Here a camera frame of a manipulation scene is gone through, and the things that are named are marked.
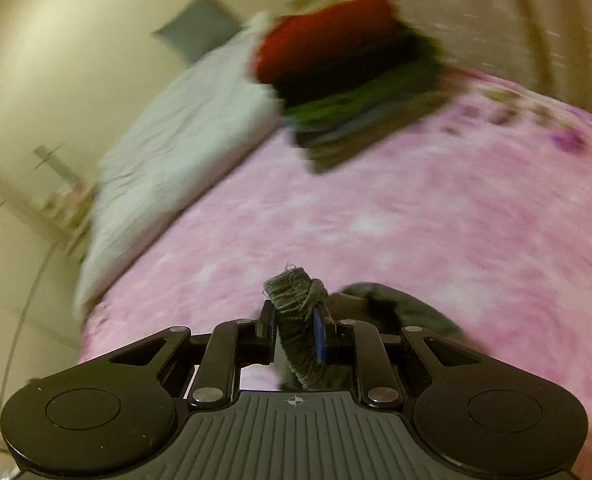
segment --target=beige wall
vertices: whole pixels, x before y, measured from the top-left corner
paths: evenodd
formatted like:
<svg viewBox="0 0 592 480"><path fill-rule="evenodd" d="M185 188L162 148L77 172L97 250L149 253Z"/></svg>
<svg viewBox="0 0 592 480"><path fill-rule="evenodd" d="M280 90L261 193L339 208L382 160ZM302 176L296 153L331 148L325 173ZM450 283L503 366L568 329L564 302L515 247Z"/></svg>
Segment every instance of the beige wall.
<svg viewBox="0 0 592 480"><path fill-rule="evenodd" d="M0 180L26 197L50 189L31 150L93 179L99 158L177 74L151 36L191 0L0 0ZM242 18L290 0L223 0ZM329 0L318 0L327 3Z"/></svg>
<svg viewBox="0 0 592 480"><path fill-rule="evenodd" d="M76 362L79 267L0 197L0 410L30 378Z"/></svg>

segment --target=white bedsheet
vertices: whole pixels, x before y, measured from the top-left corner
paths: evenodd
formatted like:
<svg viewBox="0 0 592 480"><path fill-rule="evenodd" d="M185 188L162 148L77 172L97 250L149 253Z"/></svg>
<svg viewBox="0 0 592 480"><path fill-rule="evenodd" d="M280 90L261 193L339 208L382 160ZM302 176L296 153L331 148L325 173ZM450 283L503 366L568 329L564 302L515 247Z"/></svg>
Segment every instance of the white bedsheet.
<svg viewBox="0 0 592 480"><path fill-rule="evenodd" d="M207 54L103 158L92 240L76 290L79 321L180 210L281 122L271 87L249 76L261 34L248 28Z"/></svg>

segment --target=gray cloth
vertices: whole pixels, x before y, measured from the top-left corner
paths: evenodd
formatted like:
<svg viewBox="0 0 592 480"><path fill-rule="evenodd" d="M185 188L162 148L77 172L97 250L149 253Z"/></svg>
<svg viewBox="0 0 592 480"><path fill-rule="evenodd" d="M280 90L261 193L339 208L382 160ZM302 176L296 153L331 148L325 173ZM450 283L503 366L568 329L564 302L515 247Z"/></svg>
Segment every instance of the gray cloth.
<svg viewBox="0 0 592 480"><path fill-rule="evenodd" d="M265 293L276 308L276 323L284 355L277 352L275 367L284 388L350 389L350 367L320 365L316 362L313 309L320 301L330 299L323 283L310 278L298 267L285 270L265 282ZM394 288L378 283L355 283L343 288L341 293L366 300L361 319L373 322L381 333L396 334L400 333L403 326L416 325L452 339L461 339L463 336L461 329L436 309ZM336 301L336 310L331 312L333 319L356 317L355 305L348 306L351 311L345 313L342 311L342 302Z"/></svg>
<svg viewBox="0 0 592 480"><path fill-rule="evenodd" d="M241 29L237 18L218 0L193 0L154 35L163 38L193 64L227 43Z"/></svg>

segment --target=pink blanket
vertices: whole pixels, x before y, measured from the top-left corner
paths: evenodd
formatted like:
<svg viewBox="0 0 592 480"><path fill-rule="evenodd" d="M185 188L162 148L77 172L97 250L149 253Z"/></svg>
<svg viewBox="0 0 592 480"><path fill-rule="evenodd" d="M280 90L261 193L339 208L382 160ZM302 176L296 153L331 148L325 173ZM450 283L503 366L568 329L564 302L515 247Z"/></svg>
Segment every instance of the pink blanket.
<svg viewBox="0 0 592 480"><path fill-rule="evenodd" d="M276 134L114 285L87 323L82 359L167 326L210 332L253 316L264 280L287 264L328 290L380 282L574 393L590 420L574 471L592 480L592 116L496 79L469 87L324 176ZM496 125L506 96L488 95L505 88L521 93L519 113ZM583 150L552 141L569 128ZM252 369L243 386L275 378Z"/></svg>

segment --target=ribbed plastic surface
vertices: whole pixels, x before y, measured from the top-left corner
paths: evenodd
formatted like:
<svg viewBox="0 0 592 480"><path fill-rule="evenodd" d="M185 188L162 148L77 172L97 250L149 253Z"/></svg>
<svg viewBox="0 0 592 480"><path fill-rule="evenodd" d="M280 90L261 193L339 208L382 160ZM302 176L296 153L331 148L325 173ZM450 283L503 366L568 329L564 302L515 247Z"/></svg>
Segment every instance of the ribbed plastic surface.
<svg viewBox="0 0 592 480"><path fill-rule="evenodd" d="M25 480L35 479L24 474ZM402 420L348 392L243 392L220 412L189 418L178 438L121 480L463 480L432 459ZM571 480L569 474L556 480Z"/></svg>

